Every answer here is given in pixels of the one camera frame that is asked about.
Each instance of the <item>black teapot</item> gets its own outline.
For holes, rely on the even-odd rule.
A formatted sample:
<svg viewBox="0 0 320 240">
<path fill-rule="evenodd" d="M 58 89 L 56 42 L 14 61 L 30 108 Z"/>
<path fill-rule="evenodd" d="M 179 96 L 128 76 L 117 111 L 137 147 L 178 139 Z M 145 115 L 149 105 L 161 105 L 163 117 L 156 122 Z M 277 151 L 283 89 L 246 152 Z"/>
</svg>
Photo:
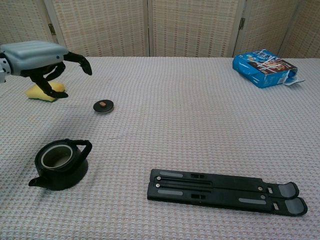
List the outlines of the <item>black teapot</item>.
<svg viewBox="0 0 320 240">
<path fill-rule="evenodd" d="M 81 152 L 77 145 L 85 148 Z M 88 140 L 63 139 L 44 146 L 34 164 L 39 177 L 29 182 L 30 187 L 63 190 L 77 184 L 87 173 L 88 154 L 92 144 Z"/>
</svg>

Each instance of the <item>teapot handle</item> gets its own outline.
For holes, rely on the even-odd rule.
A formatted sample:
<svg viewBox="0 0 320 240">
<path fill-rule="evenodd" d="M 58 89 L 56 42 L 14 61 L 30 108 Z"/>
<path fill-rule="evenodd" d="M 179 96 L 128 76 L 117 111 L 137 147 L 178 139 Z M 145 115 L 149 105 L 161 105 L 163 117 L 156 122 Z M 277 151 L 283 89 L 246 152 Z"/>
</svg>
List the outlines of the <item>teapot handle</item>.
<svg viewBox="0 0 320 240">
<path fill-rule="evenodd" d="M 82 164 L 82 162 L 89 155 L 89 153 L 90 153 L 90 151 L 92 149 L 92 144 L 91 144 L 91 142 L 89 142 L 89 140 L 70 140 L 70 139 L 66 139 L 65 141 L 68 142 L 69 144 L 85 146 L 83 151 L 80 153 L 78 161 L 73 165 L 74 168 L 77 168 Z"/>
</svg>

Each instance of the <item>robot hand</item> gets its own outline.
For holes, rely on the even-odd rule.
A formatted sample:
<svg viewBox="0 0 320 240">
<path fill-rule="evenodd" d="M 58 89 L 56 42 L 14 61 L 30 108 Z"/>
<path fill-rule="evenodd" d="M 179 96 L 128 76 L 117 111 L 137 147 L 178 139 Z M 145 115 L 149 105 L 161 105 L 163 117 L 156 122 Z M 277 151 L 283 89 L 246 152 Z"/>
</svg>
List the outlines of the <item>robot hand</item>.
<svg viewBox="0 0 320 240">
<path fill-rule="evenodd" d="M 54 91 L 48 83 L 63 73 L 66 68 L 64 60 L 79 63 L 86 74 L 92 75 L 90 63 L 84 56 L 59 44 L 46 41 L 3 44 L 0 46 L 0 83 L 6 81 L 7 75 L 30 77 L 46 95 L 55 99 L 66 98 L 68 94 Z"/>
</svg>

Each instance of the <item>cereal box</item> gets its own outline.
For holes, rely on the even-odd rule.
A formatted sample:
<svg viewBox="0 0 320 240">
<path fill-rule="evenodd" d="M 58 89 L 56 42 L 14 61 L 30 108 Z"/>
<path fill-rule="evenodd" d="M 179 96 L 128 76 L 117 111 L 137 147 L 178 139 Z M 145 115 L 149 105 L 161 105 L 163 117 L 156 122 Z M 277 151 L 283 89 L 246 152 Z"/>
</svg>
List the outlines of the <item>cereal box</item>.
<svg viewBox="0 0 320 240">
<path fill-rule="evenodd" d="M 232 68 L 259 88 L 301 82 L 296 77 L 298 68 L 266 49 L 236 55 Z"/>
</svg>

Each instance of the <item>yellow object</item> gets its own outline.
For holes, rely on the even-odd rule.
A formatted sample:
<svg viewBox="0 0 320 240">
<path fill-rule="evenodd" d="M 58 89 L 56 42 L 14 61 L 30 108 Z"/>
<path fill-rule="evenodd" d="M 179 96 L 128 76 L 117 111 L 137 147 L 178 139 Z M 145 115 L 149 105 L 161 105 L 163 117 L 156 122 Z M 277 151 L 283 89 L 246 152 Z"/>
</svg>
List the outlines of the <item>yellow object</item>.
<svg viewBox="0 0 320 240">
<path fill-rule="evenodd" d="M 54 81 L 49 81 L 48 82 L 50 86 L 52 87 L 53 90 L 56 92 L 64 92 L 65 91 L 65 85 L 63 85 L 61 82 L 54 82 Z M 53 102 L 56 100 L 55 98 L 46 95 L 38 85 L 34 85 L 30 87 L 27 91 L 25 91 L 25 94 L 27 95 L 28 98 L 30 99 L 41 99 L 49 102 Z"/>
</svg>

